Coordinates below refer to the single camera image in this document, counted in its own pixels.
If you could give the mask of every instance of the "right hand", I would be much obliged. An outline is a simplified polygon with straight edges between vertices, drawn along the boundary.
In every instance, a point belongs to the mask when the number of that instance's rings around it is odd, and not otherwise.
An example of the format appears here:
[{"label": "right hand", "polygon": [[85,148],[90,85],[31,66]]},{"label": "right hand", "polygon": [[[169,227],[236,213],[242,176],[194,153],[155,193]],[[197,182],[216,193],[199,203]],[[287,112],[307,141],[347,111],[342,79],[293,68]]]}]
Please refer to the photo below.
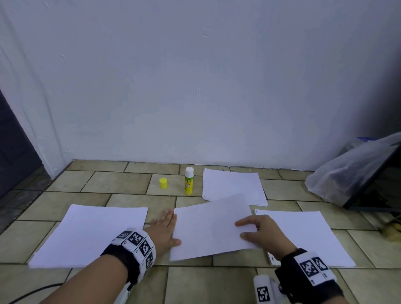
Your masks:
[{"label": "right hand", "polygon": [[268,215],[250,215],[235,222],[236,226],[255,224],[257,232],[243,232],[239,236],[271,253],[278,261],[294,252],[297,247],[284,235],[277,223]]}]

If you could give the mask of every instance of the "white paper sheet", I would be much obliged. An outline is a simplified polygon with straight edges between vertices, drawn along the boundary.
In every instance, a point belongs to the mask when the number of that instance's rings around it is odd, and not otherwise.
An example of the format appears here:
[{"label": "white paper sheet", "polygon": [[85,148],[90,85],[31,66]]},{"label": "white paper sheet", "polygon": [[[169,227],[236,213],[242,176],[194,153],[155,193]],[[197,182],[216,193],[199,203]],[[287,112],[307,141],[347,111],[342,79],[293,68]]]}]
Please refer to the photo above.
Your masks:
[{"label": "white paper sheet", "polygon": [[31,268],[85,267],[128,227],[143,228],[148,208],[71,205],[29,262]]},{"label": "white paper sheet", "polygon": [[269,215],[295,246],[316,252],[328,266],[355,266],[354,261],[319,211],[291,212],[256,209],[255,214]]},{"label": "white paper sheet", "polygon": [[174,211],[178,218],[173,238],[180,239],[182,244],[171,248],[170,261],[240,249],[257,249],[257,246],[239,237],[241,232],[256,232],[256,226],[234,225],[237,220],[252,214],[243,194],[175,208]]},{"label": "white paper sheet", "polygon": [[215,201],[243,193],[249,205],[267,206],[265,192],[257,173],[238,173],[204,169],[202,197]]}]

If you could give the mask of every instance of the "yellow cap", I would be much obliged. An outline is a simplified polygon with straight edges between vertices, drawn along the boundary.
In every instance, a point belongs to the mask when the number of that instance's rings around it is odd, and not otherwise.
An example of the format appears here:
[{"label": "yellow cap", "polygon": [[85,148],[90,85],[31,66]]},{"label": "yellow cap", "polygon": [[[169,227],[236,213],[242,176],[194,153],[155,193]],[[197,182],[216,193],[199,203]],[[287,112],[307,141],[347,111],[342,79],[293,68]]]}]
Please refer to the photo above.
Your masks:
[{"label": "yellow cap", "polygon": [[166,189],[166,188],[167,188],[167,186],[168,186],[168,181],[167,181],[167,179],[166,179],[165,177],[162,177],[162,178],[159,180],[159,182],[160,182],[160,188],[162,188],[162,189]]}]

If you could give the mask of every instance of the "black cable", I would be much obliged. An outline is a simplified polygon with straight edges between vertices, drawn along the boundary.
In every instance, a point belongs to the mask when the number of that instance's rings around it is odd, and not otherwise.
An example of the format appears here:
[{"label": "black cable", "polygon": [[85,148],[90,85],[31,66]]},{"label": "black cable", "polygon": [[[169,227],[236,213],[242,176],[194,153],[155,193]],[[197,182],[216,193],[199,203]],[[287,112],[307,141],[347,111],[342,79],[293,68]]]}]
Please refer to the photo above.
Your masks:
[{"label": "black cable", "polygon": [[24,294],[23,296],[19,297],[18,299],[15,299],[14,301],[11,301],[9,304],[15,304],[15,303],[21,301],[22,299],[25,299],[26,297],[30,296],[31,294],[34,294],[34,293],[36,293],[36,292],[39,292],[39,291],[44,290],[44,289],[47,289],[47,288],[52,288],[52,287],[56,287],[56,286],[61,286],[61,285],[63,285],[63,284],[64,284],[64,283],[57,283],[57,284],[51,284],[51,285],[48,285],[48,286],[45,286],[45,287],[38,288],[38,289],[36,289],[36,290],[34,290],[34,291],[31,291],[31,292],[28,292],[27,294]]}]

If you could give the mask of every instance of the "plastic bag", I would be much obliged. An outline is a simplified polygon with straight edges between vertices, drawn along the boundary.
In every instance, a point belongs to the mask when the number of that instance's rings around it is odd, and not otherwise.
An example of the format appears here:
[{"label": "plastic bag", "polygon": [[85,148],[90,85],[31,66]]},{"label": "plastic bag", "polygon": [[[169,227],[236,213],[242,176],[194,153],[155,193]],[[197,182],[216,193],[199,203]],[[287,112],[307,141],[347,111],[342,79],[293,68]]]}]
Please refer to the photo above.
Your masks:
[{"label": "plastic bag", "polygon": [[365,142],[329,161],[306,178],[312,193],[338,206],[348,199],[377,171],[401,142],[401,132]]}]

